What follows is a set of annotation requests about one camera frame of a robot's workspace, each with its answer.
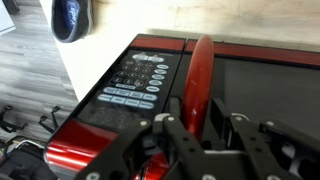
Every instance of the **button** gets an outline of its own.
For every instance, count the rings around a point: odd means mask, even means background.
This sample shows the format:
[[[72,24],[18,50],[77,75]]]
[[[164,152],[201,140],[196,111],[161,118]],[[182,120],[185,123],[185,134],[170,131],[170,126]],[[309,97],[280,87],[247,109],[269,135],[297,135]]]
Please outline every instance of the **button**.
[[[136,77],[136,75],[137,75],[136,73],[129,73],[128,74],[129,77]]]
[[[148,86],[148,87],[146,87],[146,89],[149,92],[158,92],[158,91],[160,91],[160,88],[155,87],[155,86]]]
[[[145,74],[140,74],[140,76],[139,76],[140,79],[147,79],[147,77],[148,77],[148,76],[145,75]]]
[[[109,93],[109,94],[115,94],[118,91],[117,88],[112,88],[112,87],[106,87],[103,89],[103,92]]]
[[[110,102],[110,101],[111,101],[111,98],[112,98],[112,96],[107,95],[107,94],[100,94],[100,95],[98,96],[98,99],[99,99],[100,101],[106,101],[106,102]]]
[[[123,104],[126,101],[126,98],[123,97],[118,97],[118,96],[113,96],[111,99],[111,102],[117,103],[117,104]]]
[[[149,84],[154,85],[154,86],[160,86],[162,84],[162,82],[158,81],[158,80],[151,80],[151,81],[149,81]]]
[[[124,80],[124,83],[125,84],[132,84],[133,80],[132,79],[126,79],[126,80]]]
[[[130,66],[129,65],[124,65],[124,66],[122,66],[122,69],[123,70],[128,70],[128,69],[130,69]]]
[[[153,62],[163,62],[164,59],[161,57],[157,57],[157,56],[150,56],[148,57],[148,61],[153,61]]]
[[[167,71],[163,70],[163,69],[156,69],[156,70],[154,70],[154,72],[157,74],[166,74],[167,73]]]
[[[116,94],[121,95],[121,96],[129,96],[130,91],[119,89],[119,90],[116,92]]]
[[[137,60],[147,60],[148,56],[144,54],[135,54],[132,56],[132,58]]]
[[[164,79],[164,76],[159,75],[159,74],[154,74],[154,75],[152,75],[152,78],[157,79],[157,80],[162,80],[162,79]]]
[[[157,68],[159,68],[159,69],[168,69],[169,66],[164,65],[164,64],[159,64],[159,65],[157,65]]]
[[[145,64],[145,66],[146,66],[146,67],[152,67],[153,64],[152,64],[152,63],[147,63],[147,64]]]
[[[154,94],[147,94],[147,93],[145,93],[145,94],[143,95],[143,99],[144,99],[144,100],[149,100],[149,101],[155,101],[155,100],[158,99],[158,97],[157,97],[156,95],[154,95]]]
[[[140,70],[139,67],[133,67],[133,68],[132,68],[132,71],[139,71],[139,70]]]
[[[125,85],[125,84],[116,84],[117,87],[121,87],[121,88],[126,88],[126,89],[135,89],[136,87],[134,86],[129,86],[129,85]]]
[[[118,75],[119,75],[119,76],[124,76],[124,75],[126,75],[126,72],[120,71],[120,72],[118,72]]]
[[[148,73],[148,72],[150,72],[150,69],[149,68],[144,68],[144,69],[142,69],[142,72]]]
[[[134,62],[133,61],[127,61],[126,64],[127,65],[132,65],[132,64],[134,64]]]
[[[139,106],[139,103],[140,103],[140,101],[138,101],[138,100],[135,100],[135,99],[127,99],[124,104],[125,104],[125,105],[128,105],[128,106],[138,107],[138,106]]]
[[[134,85],[136,87],[142,87],[144,85],[144,81],[141,81],[139,79],[137,79],[135,82],[134,82]]]
[[[143,97],[143,93],[131,91],[129,94],[130,97],[141,99]]]
[[[153,62],[163,62],[163,61],[164,59],[160,57],[153,60]]]
[[[150,102],[141,101],[139,107],[143,109],[152,109],[154,107],[154,104]]]
[[[115,77],[115,78],[113,78],[113,82],[115,82],[115,83],[118,83],[118,82],[121,82],[121,78],[119,78],[119,77]]]

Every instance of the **red microwave trim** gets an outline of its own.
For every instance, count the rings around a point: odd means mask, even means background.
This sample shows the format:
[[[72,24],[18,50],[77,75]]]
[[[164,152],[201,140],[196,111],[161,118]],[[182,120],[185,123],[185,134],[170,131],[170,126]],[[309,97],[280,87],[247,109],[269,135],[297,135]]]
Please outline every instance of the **red microwave trim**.
[[[188,41],[185,51],[193,52],[196,43],[197,41],[195,40]],[[320,66],[320,53],[316,52],[215,42],[214,53],[218,55]]]
[[[71,119],[55,134],[45,158],[50,166],[78,172],[116,137],[114,132]]]
[[[184,39],[169,39],[169,38],[138,36],[130,44],[130,47],[182,51],[184,48],[184,45],[185,45]]]

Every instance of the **red metal part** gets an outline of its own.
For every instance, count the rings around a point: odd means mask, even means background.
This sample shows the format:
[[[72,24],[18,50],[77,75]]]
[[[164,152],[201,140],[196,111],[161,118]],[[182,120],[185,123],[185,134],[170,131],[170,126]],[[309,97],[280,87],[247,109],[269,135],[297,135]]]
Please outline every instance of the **red metal part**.
[[[116,133],[68,120],[47,146],[45,158],[50,166],[78,172],[116,136]]]
[[[213,41],[209,36],[202,36],[192,54],[187,75],[184,99],[183,118],[186,129],[198,140],[202,130],[210,95],[213,74]],[[163,154],[151,158],[146,171],[145,180],[158,180],[167,172],[169,165]]]

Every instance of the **black metal bracket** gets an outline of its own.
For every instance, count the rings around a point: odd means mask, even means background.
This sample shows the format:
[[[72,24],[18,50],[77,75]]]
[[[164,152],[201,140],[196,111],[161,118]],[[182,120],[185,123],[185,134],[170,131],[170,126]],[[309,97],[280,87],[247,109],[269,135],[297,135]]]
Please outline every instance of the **black metal bracket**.
[[[53,128],[49,127],[48,125],[44,124],[44,121],[48,118],[47,116],[43,115],[40,117],[39,120],[39,124],[46,129],[47,131],[49,131],[51,134],[53,134],[59,127],[55,113],[58,112],[60,110],[59,106],[55,106],[54,108],[52,108],[51,111],[51,116],[52,116],[52,123],[53,123]]]
[[[204,151],[177,116],[160,114],[152,124],[144,119],[134,121],[76,179],[134,179],[144,162],[159,152],[167,154],[170,163],[163,180],[319,179],[319,141],[277,121],[251,123],[245,116],[230,114],[219,99],[212,100],[211,112],[213,120],[220,121],[214,122],[215,127],[223,128],[218,132],[226,142],[224,151]],[[275,140],[295,145],[289,168],[284,168],[272,148]]]
[[[8,106],[2,108],[2,111],[0,113],[0,127],[8,133],[16,132],[17,130],[23,130],[28,125],[27,123],[24,123],[23,126],[17,126],[17,125],[11,124],[9,122],[6,122],[4,120],[4,115],[7,111],[10,111],[12,109],[13,109],[13,107],[8,105]]]

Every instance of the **wooden floor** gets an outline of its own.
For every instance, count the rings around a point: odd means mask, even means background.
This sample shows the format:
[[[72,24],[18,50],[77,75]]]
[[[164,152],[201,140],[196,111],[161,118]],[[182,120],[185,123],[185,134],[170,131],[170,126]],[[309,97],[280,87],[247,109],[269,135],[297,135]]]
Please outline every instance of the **wooden floor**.
[[[11,16],[16,30],[0,36],[0,108],[12,105],[6,120],[28,123],[17,134],[46,140],[50,134],[39,126],[39,117],[50,117],[59,105],[61,124],[78,102],[39,0],[18,4],[20,14]],[[0,129],[0,139],[13,136]]]

